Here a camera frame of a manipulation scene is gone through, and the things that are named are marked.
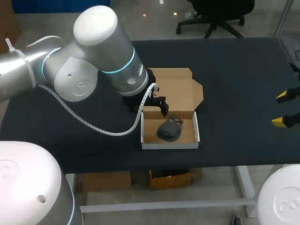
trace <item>yellow object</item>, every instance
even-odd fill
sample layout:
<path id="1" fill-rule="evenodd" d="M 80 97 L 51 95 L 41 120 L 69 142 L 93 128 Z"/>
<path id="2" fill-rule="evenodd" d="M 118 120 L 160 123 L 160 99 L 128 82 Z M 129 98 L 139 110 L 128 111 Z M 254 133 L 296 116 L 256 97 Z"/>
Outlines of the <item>yellow object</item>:
<path id="1" fill-rule="evenodd" d="M 276 127 L 280 127 L 280 128 L 286 128 L 286 125 L 283 123 L 283 118 L 279 117 L 277 119 L 273 119 L 272 123 L 276 126 Z"/>
<path id="2" fill-rule="evenodd" d="M 280 98 L 280 97 L 282 97 L 282 96 L 284 96 L 286 94 L 287 94 L 287 91 L 285 90 L 283 93 L 281 93 L 280 95 L 278 95 L 276 98 Z"/>

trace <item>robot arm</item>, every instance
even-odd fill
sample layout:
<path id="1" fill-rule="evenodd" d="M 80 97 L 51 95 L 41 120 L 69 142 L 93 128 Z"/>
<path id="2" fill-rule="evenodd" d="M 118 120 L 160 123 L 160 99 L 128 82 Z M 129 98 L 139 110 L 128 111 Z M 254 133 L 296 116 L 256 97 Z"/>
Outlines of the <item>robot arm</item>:
<path id="1" fill-rule="evenodd" d="M 105 6 L 89 8 L 73 31 L 75 38 L 67 45 L 48 36 L 23 49 L 23 57 L 14 50 L 1 55 L 0 101 L 46 83 L 64 100 L 81 101 L 96 88 L 100 70 L 131 109 L 139 106 L 155 76 L 140 61 L 115 12 Z M 145 105 L 168 113 L 165 97 L 154 97 L 153 92 Z"/>

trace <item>white cable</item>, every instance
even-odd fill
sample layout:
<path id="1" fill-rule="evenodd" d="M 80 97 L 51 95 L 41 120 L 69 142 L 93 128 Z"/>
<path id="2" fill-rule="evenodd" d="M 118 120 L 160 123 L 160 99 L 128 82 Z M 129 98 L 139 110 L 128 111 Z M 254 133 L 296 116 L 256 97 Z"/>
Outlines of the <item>white cable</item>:
<path id="1" fill-rule="evenodd" d="M 136 119 L 135 119 L 135 122 L 134 124 L 132 125 L 132 127 L 125 131 L 125 132 L 121 132 L 121 133 L 113 133 L 113 132 L 108 132 L 108 131 L 105 131 L 105 130 L 102 130 L 100 128 L 97 128 L 93 125 L 91 125 L 90 123 L 88 123 L 87 121 L 85 121 L 84 119 L 82 119 L 80 116 L 78 116 L 72 109 L 70 109 L 66 103 L 61 99 L 61 97 L 55 92 L 53 91 L 52 89 L 48 88 L 47 86 L 44 86 L 44 85 L 39 85 L 39 87 L 41 88 L 44 88 L 45 90 L 47 90 L 48 92 L 50 92 L 58 101 L 59 103 L 72 115 L 74 116 L 76 119 L 78 119 L 81 123 L 85 124 L 86 126 L 92 128 L 93 130 L 96 130 L 102 134 L 105 134 L 105 135 L 110 135 L 110 136 L 124 136 L 124 135 L 127 135 L 129 133 L 131 133 L 137 126 L 137 124 L 139 123 L 139 120 L 140 120 L 140 116 L 142 114 L 142 110 L 143 110 L 143 107 L 144 107 L 144 104 L 146 102 L 146 99 L 148 97 L 148 94 L 151 92 L 151 90 L 154 88 L 154 90 L 158 90 L 158 86 L 156 83 L 152 83 L 148 89 L 146 90 L 145 94 L 144 94 L 144 97 L 142 98 L 142 101 L 141 101 L 141 104 L 139 106 L 139 110 L 137 112 L 137 115 L 136 115 Z"/>

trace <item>metal table frame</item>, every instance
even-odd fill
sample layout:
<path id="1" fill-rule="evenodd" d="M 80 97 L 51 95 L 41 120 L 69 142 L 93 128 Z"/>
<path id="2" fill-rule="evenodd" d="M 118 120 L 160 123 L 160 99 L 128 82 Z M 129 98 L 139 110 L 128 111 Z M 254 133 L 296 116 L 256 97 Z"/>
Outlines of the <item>metal table frame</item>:
<path id="1" fill-rule="evenodd" d="M 284 25 L 285 17 L 293 5 L 293 0 L 287 0 L 282 14 L 279 27 L 276 32 L 276 39 L 278 40 L 283 51 L 287 54 L 285 46 L 280 39 L 282 27 Z M 265 181 L 277 170 L 281 169 L 284 165 L 273 165 L 268 173 Z M 235 167 L 239 184 L 242 189 L 243 198 L 228 199 L 228 200 L 200 200 L 200 201 L 170 201 L 170 202 L 144 202 L 144 203 L 124 203 L 124 204 L 102 204 L 102 205 L 88 205 L 80 206 L 82 213 L 92 212 L 110 212 L 110 211 L 130 211 L 130 210 L 154 210 L 154 209 L 179 209 L 179 208 L 200 208 L 200 207 L 234 207 L 246 206 L 246 213 L 248 218 L 257 217 L 256 202 L 259 196 L 255 193 L 253 183 L 251 181 L 249 171 L 246 165 Z M 66 178 L 72 190 L 75 189 L 75 174 L 67 174 Z"/>

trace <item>table surface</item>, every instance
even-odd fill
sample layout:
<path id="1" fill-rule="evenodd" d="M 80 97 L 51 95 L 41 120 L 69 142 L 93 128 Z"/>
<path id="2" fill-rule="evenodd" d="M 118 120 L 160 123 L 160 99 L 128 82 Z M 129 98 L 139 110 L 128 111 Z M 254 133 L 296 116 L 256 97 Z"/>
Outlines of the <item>table surface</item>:
<path id="1" fill-rule="evenodd" d="M 65 173 L 300 163 L 300 125 L 283 129 L 271 123 L 300 112 L 300 98 L 275 101 L 299 83 L 274 39 L 133 43 L 146 67 L 190 68 L 203 85 L 204 103 L 196 109 L 198 149 L 142 150 L 139 126 L 124 137 L 99 134 L 39 87 L 10 100 L 0 140 L 44 147 Z M 101 75 L 88 99 L 67 104 L 89 123 L 112 132 L 127 130 L 135 120 Z"/>

